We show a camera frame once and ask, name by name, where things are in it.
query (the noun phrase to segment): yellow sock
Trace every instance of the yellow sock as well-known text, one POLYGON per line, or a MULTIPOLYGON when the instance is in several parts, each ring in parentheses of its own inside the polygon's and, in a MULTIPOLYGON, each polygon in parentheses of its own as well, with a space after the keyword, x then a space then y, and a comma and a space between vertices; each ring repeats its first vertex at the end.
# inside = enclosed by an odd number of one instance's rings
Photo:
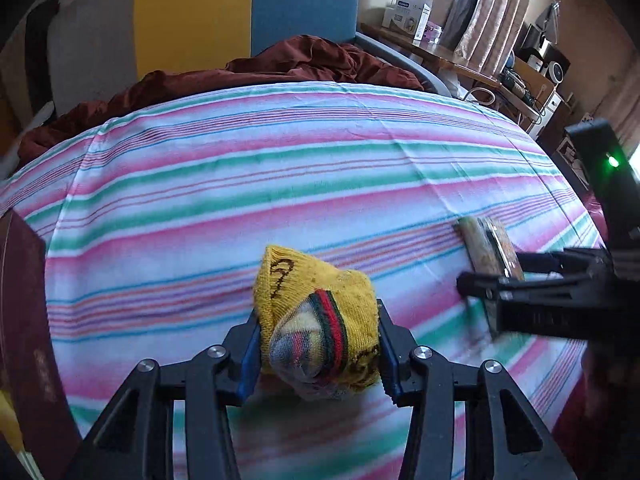
POLYGON ((268 246, 254 286, 262 369, 303 397, 335 397, 378 380, 378 306, 369 278, 268 246))

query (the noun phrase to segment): striped bedsheet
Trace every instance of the striped bedsheet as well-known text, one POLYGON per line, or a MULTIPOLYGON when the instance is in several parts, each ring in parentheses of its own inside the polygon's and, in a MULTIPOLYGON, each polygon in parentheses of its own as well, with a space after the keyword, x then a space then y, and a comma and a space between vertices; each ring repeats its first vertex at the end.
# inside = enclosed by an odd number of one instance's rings
MULTIPOLYGON (((246 319, 267 244, 366 272, 420 344, 466 364, 498 359, 550 427, 580 372, 581 343, 492 342, 480 304, 456 293, 470 268, 459 216, 500 219, 519 250, 600 242, 551 160, 492 110, 334 83, 200 94, 55 146, 0 204, 46 240, 50 334, 83 434, 140 359, 190 359, 246 319)), ((245 480, 395 479, 410 415, 379 385, 309 404, 263 380, 230 422, 245 480)))

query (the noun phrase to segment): cardboard box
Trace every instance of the cardboard box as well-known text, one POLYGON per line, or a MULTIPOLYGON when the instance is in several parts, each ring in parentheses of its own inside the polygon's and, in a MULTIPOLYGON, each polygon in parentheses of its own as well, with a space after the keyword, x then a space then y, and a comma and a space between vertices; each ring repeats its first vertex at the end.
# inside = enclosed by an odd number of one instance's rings
POLYGON ((396 0, 389 29, 420 41, 429 21, 432 4, 431 0, 396 0))

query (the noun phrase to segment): wooden desk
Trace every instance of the wooden desk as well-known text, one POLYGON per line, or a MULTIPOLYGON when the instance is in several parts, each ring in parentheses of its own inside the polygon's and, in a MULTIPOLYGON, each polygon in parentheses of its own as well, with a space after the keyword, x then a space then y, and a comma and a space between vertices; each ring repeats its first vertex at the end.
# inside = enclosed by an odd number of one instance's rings
POLYGON ((423 43, 420 41, 412 40, 408 36, 400 34, 399 32, 393 32, 385 27, 373 27, 366 23, 360 24, 360 30, 363 34, 366 34, 374 40, 386 40, 397 46, 408 50, 412 54, 421 57, 428 65, 427 68, 437 74, 438 70, 453 70, 458 75, 468 77, 481 83, 491 90, 500 92, 501 95, 512 105, 516 110, 531 121, 538 120, 540 114, 517 97, 513 92, 505 88, 497 79, 489 77, 487 75, 471 70, 466 65, 468 61, 456 56, 451 50, 445 48, 439 44, 423 43))
POLYGON ((384 27, 373 27, 366 23, 360 24, 360 30, 363 34, 366 34, 374 40, 387 40, 397 46, 410 51, 412 54, 421 57, 426 63, 436 68, 436 72, 439 69, 453 70, 458 75, 468 77, 474 81, 481 82, 482 84, 493 89, 500 89, 502 86, 497 79, 486 76, 475 70, 468 68, 467 61, 461 57, 456 56, 448 48, 445 48, 439 44, 423 43, 412 40, 408 36, 393 32, 384 27))

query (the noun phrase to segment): metal screw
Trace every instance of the metal screw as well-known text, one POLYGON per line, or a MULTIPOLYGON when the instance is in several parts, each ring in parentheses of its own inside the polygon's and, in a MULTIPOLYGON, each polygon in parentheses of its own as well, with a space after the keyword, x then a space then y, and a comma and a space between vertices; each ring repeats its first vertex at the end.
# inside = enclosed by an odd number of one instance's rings
POLYGON ((490 374, 497 374, 502 371, 502 365, 493 359, 484 363, 484 369, 490 374))
POLYGON ((139 372, 150 372, 155 366, 156 363, 153 362, 152 359, 142 359, 142 361, 138 363, 137 368, 139 372))
POLYGON ((226 354, 226 348, 222 345, 213 345, 207 349, 207 355, 214 359, 220 359, 226 354))
POLYGON ((431 348, 429 348, 428 346, 418 346, 414 348, 414 355, 418 359, 428 359, 433 355, 433 350, 431 350, 431 348))

